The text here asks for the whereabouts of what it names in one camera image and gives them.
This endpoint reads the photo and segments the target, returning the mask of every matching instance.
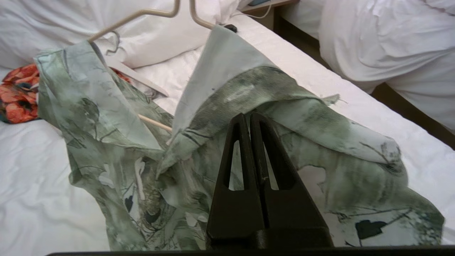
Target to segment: white duvet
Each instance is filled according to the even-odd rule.
[[[250,44],[316,95],[340,94],[333,109],[396,140],[409,186],[446,218],[444,243],[455,243],[455,152],[350,82],[325,69],[245,16],[229,23]],[[202,48],[137,71],[170,94],[156,102],[174,113]],[[0,255],[107,251],[104,217],[95,200],[69,184],[63,138],[45,121],[0,123]]]

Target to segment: red floral cloth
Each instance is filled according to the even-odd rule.
[[[130,78],[112,69],[121,79],[131,83]],[[36,95],[40,73],[35,64],[17,68],[9,72],[0,86],[0,121],[5,123],[25,123],[38,118]]]

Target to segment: hanger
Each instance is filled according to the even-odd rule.
[[[132,21],[132,20],[135,20],[141,16],[144,16],[144,15],[153,15],[153,16],[159,16],[159,17],[165,17],[165,18],[173,18],[177,15],[177,13],[179,12],[180,10],[180,0],[174,0],[174,9],[170,12],[167,12],[167,11],[161,11],[161,10],[153,10],[153,9],[143,9],[143,10],[139,10],[131,15],[129,15],[128,17],[122,19],[122,20],[119,20],[118,22],[114,23],[113,25],[101,30],[100,32],[92,35],[88,41],[91,43],[93,41],[95,41],[96,39],[104,36],[105,34],[127,24],[128,22]],[[190,14],[191,14],[191,18],[193,19],[194,22],[196,22],[197,24],[205,27],[205,28],[208,28],[208,29],[213,29],[213,27],[215,26],[214,24],[208,22],[208,21],[205,21],[203,19],[201,19],[198,15],[197,15],[197,12],[196,12],[196,0],[190,0]],[[114,65],[117,65],[118,67],[120,67],[122,63],[120,63],[118,61],[118,63],[113,63]],[[129,67],[123,65],[121,66],[121,71],[126,71],[127,75],[130,76],[132,75],[133,73],[136,73],[137,75],[139,75],[137,72],[135,72],[134,70],[130,69]],[[148,117],[145,117],[143,115],[138,115],[138,117],[145,121],[145,122],[148,122],[150,124],[153,124],[155,126],[158,126],[162,129],[165,129],[169,132],[172,132],[172,128],[169,127],[169,126],[166,126],[160,122],[157,122],[153,119],[150,119]]]

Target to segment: clothing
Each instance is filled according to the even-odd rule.
[[[118,79],[94,44],[35,61],[39,115],[62,131],[70,182],[96,198],[112,250],[202,249],[228,123],[252,110],[274,121],[305,185],[317,188],[310,194],[336,246],[440,243],[444,218],[407,188],[395,141],[331,110],[228,29],[212,30],[174,117]],[[238,190],[233,155],[229,186]]]
[[[119,71],[114,72],[123,80],[130,79]],[[38,85],[40,73],[36,64],[19,67],[10,71],[0,86],[0,121],[25,123],[38,118]]]

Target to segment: bed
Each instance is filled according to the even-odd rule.
[[[334,72],[368,93],[386,82],[453,133],[453,9],[444,0],[301,0],[281,15],[319,40]]]
[[[300,86],[318,96],[340,95],[332,108],[393,138],[401,147],[409,187],[429,199],[445,217],[444,244],[455,243],[455,152],[426,131],[251,18],[229,24]],[[136,71],[168,90],[155,102],[174,114],[203,46]],[[94,198],[68,182],[64,139],[43,120],[0,123],[0,254],[46,255],[57,251],[108,251],[104,216]]]

